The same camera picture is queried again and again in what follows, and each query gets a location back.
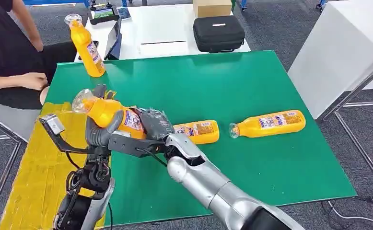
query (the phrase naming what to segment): bottle cap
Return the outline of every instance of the bottle cap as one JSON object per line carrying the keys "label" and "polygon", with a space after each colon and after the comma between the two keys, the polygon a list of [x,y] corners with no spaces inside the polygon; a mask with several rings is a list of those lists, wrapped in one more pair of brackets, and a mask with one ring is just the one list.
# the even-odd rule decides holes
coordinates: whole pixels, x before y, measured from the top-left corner
{"label": "bottle cap", "polygon": [[96,100],[97,98],[90,89],[81,90],[73,99],[72,110],[76,113],[87,113],[92,109]]}
{"label": "bottle cap", "polygon": [[232,138],[238,138],[240,136],[239,126],[235,123],[229,124],[229,134]]}
{"label": "bottle cap", "polygon": [[79,24],[82,24],[82,17],[77,13],[68,14],[65,17],[65,23],[72,26],[78,26]]}

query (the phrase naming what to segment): floor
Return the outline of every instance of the floor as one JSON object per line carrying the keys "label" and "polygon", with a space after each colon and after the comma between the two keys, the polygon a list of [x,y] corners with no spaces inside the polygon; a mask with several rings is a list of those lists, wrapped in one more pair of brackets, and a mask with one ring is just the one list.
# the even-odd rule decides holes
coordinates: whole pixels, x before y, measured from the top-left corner
{"label": "floor", "polygon": [[[191,2],[192,0],[150,0],[149,4]],[[317,0],[248,0],[247,10],[241,12],[239,10],[240,1],[238,1],[234,13],[245,29],[250,48],[252,50],[275,50],[288,70],[320,15],[320,12],[315,10],[317,2]],[[112,3],[121,5],[120,0],[114,0]],[[140,5],[141,0],[134,0],[133,6]],[[62,7],[30,7],[30,12],[46,45],[69,40],[69,29],[63,21],[67,14],[75,12],[82,15],[84,20],[87,18],[86,9],[82,4]],[[363,91],[354,101],[373,101],[373,90]],[[373,160],[373,106],[343,108],[340,110],[340,114]],[[368,168],[335,116],[319,123],[319,127],[359,194],[358,199],[336,200],[332,204],[344,216],[363,216],[373,219],[373,204],[364,200],[368,196],[373,196],[373,172]],[[0,177],[15,145],[16,141],[13,139],[0,140]],[[24,148],[23,144],[0,194],[0,218]],[[332,212],[327,202],[299,204],[282,207],[282,209],[307,230],[373,230],[373,222],[371,221],[339,218]],[[224,229],[224,227],[214,216],[207,216],[119,226],[115,229],[212,230]]]}

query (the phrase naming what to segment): black shirt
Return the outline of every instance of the black shirt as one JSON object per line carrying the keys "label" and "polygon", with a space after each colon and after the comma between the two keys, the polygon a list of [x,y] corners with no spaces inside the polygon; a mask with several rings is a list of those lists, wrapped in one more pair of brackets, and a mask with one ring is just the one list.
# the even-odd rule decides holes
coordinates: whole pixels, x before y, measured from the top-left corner
{"label": "black shirt", "polygon": [[12,0],[0,0],[0,76],[45,73],[41,53],[8,15]]}

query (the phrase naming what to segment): orange bottle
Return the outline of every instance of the orange bottle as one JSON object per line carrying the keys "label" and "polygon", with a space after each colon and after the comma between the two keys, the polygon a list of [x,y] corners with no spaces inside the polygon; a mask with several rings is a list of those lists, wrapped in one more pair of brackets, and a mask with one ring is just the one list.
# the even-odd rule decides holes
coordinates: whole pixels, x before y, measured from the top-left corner
{"label": "orange bottle", "polygon": [[174,126],[175,133],[185,133],[195,144],[208,144],[219,140],[219,127],[215,120],[205,120]]}
{"label": "orange bottle", "polygon": [[84,89],[76,95],[72,102],[72,109],[76,113],[86,113],[102,128],[107,127],[114,114],[122,110],[123,117],[118,130],[131,138],[146,138],[140,117],[135,112],[116,100],[95,97],[89,89]]}
{"label": "orange bottle", "polygon": [[73,13],[65,17],[65,23],[70,26],[71,39],[74,43],[86,72],[92,77],[100,77],[105,73],[105,66],[94,45],[91,33],[82,24],[82,17]]}
{"label": "orange bottle", "polygon": [[305,117],[299,110],[289,110],[279,113],[249,117],[235,124],[229,124],[229,134],[232,138],[246,136],[258,138],[270,135],[293,133],[305,127]]}

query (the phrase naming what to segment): person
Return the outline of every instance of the person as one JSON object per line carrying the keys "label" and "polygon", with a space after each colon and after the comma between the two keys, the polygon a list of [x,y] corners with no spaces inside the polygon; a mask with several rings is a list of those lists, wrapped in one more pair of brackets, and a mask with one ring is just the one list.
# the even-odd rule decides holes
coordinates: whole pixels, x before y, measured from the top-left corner
{"label": "person", "polygon": [[[27,36],[10,17],[12,11]],[[23,0],[0,0],[0,104],[41,109],[58,62],[72,62],[72,42],[44,46]]]}

